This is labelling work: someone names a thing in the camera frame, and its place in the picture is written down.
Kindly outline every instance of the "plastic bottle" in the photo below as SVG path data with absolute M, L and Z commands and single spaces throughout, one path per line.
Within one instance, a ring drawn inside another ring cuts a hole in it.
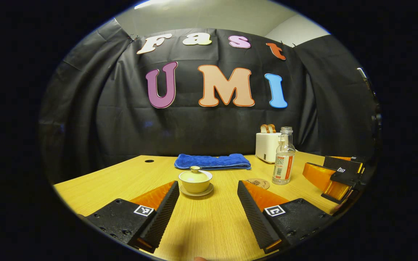
M 295 162 L 296 149 L 292 143 L 292 127 L 282 127 L 280 132 L 282 134 L 280 135 L 280 145 L 277 147 L 272 183 L 286 185 L 291 179 L 290 173 L 293 163 Z

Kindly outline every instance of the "folded towel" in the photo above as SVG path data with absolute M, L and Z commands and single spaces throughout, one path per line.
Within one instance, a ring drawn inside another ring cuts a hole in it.
M 178 169 L 189 169 L 191 166 L 198 166 L 203 170 L 251 169 L 249 160 L 238 153 L 220 157 L 180 154 L 175 161 Z

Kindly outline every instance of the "lid knob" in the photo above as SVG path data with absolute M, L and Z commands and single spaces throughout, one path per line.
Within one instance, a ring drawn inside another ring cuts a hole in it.
M 189 167 L 190 168 L 190 170 L 193 172 L 193 173 L 198 173 L 198 171 L 201 169 L 200 167 L 198 167 L 198 166 L 191 166 L 191 167 Z

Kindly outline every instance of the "bottle label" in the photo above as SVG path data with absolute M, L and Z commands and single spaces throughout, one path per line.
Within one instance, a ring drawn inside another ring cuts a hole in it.
M 295 156 L 277 156 L 275 159 L 274 177 L 286 180 L 290 177 Z

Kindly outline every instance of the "white toaster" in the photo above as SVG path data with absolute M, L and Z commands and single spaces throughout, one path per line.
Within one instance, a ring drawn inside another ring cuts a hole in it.
M 268 163 L 275 163 L 280 132 L 256 133 L 256 157 Z

